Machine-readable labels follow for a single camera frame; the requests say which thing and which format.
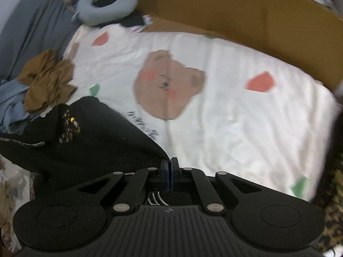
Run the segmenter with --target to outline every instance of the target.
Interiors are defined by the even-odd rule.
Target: ribbed black surface
[[[115,217],[107,231],[82,249],[42,253],[28,248],[17,257],[315,257],[312,249],[278,254],[240,240],[223,217],[203,214],[197,206],[141,206],[133,215]]]

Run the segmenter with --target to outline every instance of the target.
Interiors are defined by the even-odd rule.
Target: white bed sheet
[[[79,49],[71,84],[78,89],[69,103],[96,96],[170,157],[178,157],[181,167],[199,168],[207,175],[227,171],[305,200],[315,195],[340,109],[331,92],[308,74],[259,51],[188,33],[131,33],[119,25],[81,27],[66,54],[75,42]],[[154,117],[135,91],[140,71],[151,68],[144,65],[146,59],[159,50],[168,51],[173,63],[205,75],[201,90],[169,120]],[[274,86],[266,92],[248,90],[251,79],[266,74]],[[187,96],[178,95],[183,83],[172,80],[176,97]]]

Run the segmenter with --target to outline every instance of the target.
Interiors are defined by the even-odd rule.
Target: brown garment
[[[68,59],[56,62],[49,49],[28,61],[17,80],[29,86],[24,107],[28,112],[43,112],[48,106],[66,103],[76,87],[67,83],[73,78],[74,65]]]

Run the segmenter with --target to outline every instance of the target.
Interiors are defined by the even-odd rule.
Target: light blue fabric
[[[0,132],[22,134],[37,115],[25,112],[23,101],[29,87],[16,79],[0,80]]]
[[[115,20],[120,20],[134,11],[138,0],[116,0],[105,7],[95,7],[95,0],[79,0],[77,17],[85,24],[96,26]]]

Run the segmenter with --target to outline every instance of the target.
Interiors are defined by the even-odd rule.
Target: metal rivet
[[[130,205],[120,203],[120,204],[114,205],[113,209],[117,212],[125,212],[125,211],[128,211],[130,209]]]
[[[207,209],[211,212],[221,212],[224,209],[224,206],[221,204],[213,203],[207,206]]]

